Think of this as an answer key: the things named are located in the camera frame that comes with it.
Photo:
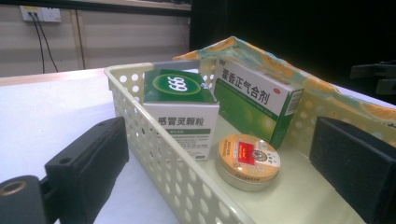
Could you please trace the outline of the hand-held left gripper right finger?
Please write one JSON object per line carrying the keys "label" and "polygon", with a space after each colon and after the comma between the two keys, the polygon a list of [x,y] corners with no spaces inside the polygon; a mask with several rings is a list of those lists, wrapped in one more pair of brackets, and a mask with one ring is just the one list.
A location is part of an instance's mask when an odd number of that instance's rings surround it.
{"label": "hand-held left gripper right finger", "polygon": [[396,224],[396,147],[319,117],[309,160],[366,224]]}

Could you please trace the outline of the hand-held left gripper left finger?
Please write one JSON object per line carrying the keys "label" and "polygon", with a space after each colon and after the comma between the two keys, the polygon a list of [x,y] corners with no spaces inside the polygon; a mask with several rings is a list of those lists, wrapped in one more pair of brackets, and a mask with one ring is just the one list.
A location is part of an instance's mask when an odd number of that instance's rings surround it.
{"label": "hand-held left gripper left finger", "polygon": [[51,214],[62,224],[93,224],[129,161],[125,121],[101,121],[45,164]]}

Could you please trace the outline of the fruit print plastic bag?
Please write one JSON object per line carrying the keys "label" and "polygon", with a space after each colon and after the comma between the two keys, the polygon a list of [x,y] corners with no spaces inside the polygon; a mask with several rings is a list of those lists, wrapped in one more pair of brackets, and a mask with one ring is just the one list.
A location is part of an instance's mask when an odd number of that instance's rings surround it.
{"label": "fruit print plastic bag", "polygon": [[306,73],[235,36],[177,56],[176,59],[202,60],[226,55],[274,72],[279,77],[304,87],[303,96],[285,138],[288,144],[302,152],[307,152],[311,147],[317,117],[329,117],[350,123],[396,147],[396,108],[353,96],[351,91]]}

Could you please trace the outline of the cream perforated plastic basket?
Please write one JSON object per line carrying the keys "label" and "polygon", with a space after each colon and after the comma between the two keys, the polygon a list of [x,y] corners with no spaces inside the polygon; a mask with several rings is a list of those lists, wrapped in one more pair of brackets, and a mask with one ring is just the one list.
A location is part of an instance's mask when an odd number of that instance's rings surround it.
{"label": "cream perforated plastic basket", "polygon": [[280,172],[262,191],[226,183],[216,157],[196,161],[143,108],[144,75],[155,63],[106,68],[117,115],[128,144],[182,224],[364,224],[361,217],[310,164],[309,151],[288,144],[278,153]]}

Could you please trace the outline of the green and white medicine box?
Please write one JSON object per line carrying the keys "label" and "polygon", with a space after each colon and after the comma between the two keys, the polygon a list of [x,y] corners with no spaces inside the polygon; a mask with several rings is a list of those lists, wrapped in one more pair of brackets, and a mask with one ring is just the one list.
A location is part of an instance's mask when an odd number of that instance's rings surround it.
{"label": "green and white medicine box", "polygon": [[145,73],[143,107],[192,156],[206,160],[219,113],[219,101],[202,76],[154,69]]}

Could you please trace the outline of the round orange balm tin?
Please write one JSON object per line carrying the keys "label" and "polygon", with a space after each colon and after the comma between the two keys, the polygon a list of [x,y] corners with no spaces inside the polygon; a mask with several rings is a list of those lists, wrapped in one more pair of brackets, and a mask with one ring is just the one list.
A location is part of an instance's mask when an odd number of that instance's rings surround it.
{"label": "round orange balm tin", "polygon": [[219,175],[231,186],[260,191],[276,178],[281,159],[264,140],[240,133],[220,141],[216,165]]}

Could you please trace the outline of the long green white medicine box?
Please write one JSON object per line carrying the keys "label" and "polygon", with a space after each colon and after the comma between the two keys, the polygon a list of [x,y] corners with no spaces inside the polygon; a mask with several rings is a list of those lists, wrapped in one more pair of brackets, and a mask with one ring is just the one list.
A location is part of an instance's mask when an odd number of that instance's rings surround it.
{"label": "long green white medicine box", "polygon": [[217,58],[214,76],[219,114],[240,133],[280,148],[304,88],[232,57]]}

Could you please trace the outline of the dark stand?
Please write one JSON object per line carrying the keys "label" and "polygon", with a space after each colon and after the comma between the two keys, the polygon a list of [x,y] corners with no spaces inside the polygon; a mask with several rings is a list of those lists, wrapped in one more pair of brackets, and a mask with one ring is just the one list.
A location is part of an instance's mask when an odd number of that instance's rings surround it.
{"label": "dark stand", "polygon": [[378,77],[375,92],[381,95],[396,94],[396,60],[354,65],[351,78]]}

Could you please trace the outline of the white wall socket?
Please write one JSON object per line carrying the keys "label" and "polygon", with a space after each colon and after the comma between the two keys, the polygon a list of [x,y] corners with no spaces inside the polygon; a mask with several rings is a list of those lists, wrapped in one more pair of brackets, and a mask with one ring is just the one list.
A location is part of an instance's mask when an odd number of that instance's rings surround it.
{"label": "white wall socket", "polygon": [[59,8],[53,7],[31,7],[20,6],[22,19],[24,21],[61,22]]}

